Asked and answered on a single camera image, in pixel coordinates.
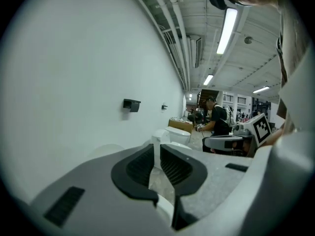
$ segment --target white toilet-shaped object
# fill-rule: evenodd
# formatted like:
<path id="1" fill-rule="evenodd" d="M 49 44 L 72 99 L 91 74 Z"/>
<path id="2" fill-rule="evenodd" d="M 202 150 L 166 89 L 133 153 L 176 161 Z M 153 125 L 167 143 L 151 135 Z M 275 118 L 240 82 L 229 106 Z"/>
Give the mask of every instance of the white toilet-shaped object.
<path id="1" fill-rule="evenodd" d="M 178 128 L 167 127 L 165 128 L 169 132 L 171 142 L 187 145 L 190 140 L 190 133 Z"/>
<path id="2" fill-rule="evenodd" d="M 171 142 L 170 140 L 170 133 L 166 129 L 159 129 L 157 130 L 152 138 L 151 141 L 154 146 L 154 166 L 161 169 L 161 160 L 160 160 L 160 145 L 161 144 L 170 144 L 182 148 L 191 149 L 183 144 L 177 142 Z"/>

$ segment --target floor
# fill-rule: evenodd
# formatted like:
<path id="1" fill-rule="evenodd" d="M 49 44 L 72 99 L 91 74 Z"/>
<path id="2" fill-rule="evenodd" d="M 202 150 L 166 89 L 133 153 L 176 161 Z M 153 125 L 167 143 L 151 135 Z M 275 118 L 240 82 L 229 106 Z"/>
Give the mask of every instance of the floor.
<path id="1" fill-rule="evenodd" d="M 192 131 L 190 136 L 190 141 L 188 143 L 188 147 L 194 150 L 202 151 L 202 139 L 204 137 L 211 136 L 210 131 L 197 132 L 195 130 Z"/>

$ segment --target ceiling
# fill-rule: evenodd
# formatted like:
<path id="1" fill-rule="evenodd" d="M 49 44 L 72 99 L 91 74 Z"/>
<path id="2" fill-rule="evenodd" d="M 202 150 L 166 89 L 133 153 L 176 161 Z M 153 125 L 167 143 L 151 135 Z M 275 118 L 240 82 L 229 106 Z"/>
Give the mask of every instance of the ceiling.
<path id="1" fill-rule="evenodd" d="M 143 0 L 159 25 L 169 29 L 169 24 L 157 5 L 157 0 Z M 177 18 L 170 0 L 164 0 L 175 26 Z M 271 6 L 242 7 L 227 2 L 238 9 L 234 33 L 223 55 L 217 55 L 224 11 L 210 4 L 208 0 L 178 0 L 183 16 L 186 34 L 199 35 L 203 39 L 201 65 L 190 69 L 189 92 L 201 89 L 237 92 L 262 100 L 277 103 L 280 89 L 280 65 L 276 51 L 276 40 L 280 33 L 280 15 Z M 252 37 L 252 43 L 244 39 Z M 205 87 L 203 82 L 209 74 L 214 77 Z M 253 94 L 264 86 L 270 89 Z"/>

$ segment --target ceiling light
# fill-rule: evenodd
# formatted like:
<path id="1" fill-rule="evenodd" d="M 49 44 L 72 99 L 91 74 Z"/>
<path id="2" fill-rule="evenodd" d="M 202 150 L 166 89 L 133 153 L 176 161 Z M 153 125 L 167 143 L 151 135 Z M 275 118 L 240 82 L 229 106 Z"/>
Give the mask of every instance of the ceiling light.
<path id="1" fill-rule="evenodd" d="M 265 90 L 267 90 L 267 89 L 269 89 L 269 87 L 264 87 L 264 88 L 258 89 L 258 90 L 256 90 L 256 91 L 254 91 L 253 93 L 265 91 Z"/>
<path id="2" fill-rule="evenodd" d="M 234 28 L 236 16 L 237 16 L 237 9 L 228 8 L 225 11 L 223 30 L 221 33 L 221 38 L 220 38 L 220 43 L 217 49 L 217 54 L 223 54 L 225 52 L 225 49 L 227 47 L 228 41 L 231 37 L 232 31 Z"/>
<path id="3" fill-rule="evenodd" d="M 208 75 L 208 77 L 206 78 L 205 83 L 203 85 L 204 86 L 208 85 L 212 78 L 213 78 L 213 75 Z"/>

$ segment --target black wall mount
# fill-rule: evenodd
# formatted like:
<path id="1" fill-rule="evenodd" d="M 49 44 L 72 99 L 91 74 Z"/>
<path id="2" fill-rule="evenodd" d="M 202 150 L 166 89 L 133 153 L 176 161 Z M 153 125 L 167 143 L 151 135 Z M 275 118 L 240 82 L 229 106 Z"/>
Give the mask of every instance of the black wall mount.
<path id="1" fill-rule="evenodd" d="M 130 112 L 138 112 L 141 101 L 124 99 L 123 108 L 130 109 Z"/>

